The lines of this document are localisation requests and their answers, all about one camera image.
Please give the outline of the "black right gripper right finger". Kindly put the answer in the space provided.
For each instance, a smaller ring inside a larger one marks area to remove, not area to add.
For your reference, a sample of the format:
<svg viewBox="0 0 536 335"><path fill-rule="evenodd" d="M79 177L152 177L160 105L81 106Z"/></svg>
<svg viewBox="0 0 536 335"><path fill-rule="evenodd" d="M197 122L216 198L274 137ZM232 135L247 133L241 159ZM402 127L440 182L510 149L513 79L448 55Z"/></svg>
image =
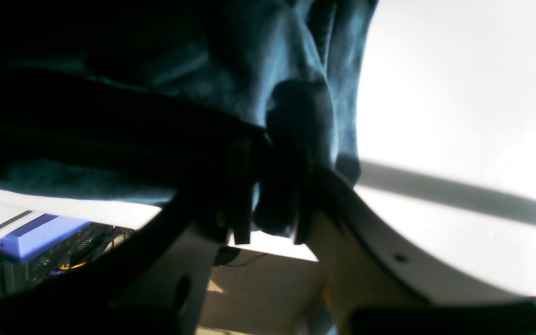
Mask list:
<svg viewBox="0 0 536 335"><path fill-rule="evenodd" d="M341 335L536 335L536 298L478 280L385 223L336 171L294 150L294 240L317 257Z"/></svg>

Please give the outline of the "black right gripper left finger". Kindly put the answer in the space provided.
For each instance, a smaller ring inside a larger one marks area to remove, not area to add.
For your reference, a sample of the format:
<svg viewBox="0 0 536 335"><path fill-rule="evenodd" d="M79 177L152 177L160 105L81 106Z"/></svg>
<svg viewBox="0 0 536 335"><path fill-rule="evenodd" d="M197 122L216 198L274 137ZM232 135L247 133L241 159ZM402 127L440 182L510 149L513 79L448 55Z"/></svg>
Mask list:
<svg viewBox="0 0 536 335"><path fill-rule="evenodd" d="M0 301L0 335L192 335L215 258L250 242L251 138L116 249Z"/></svg>

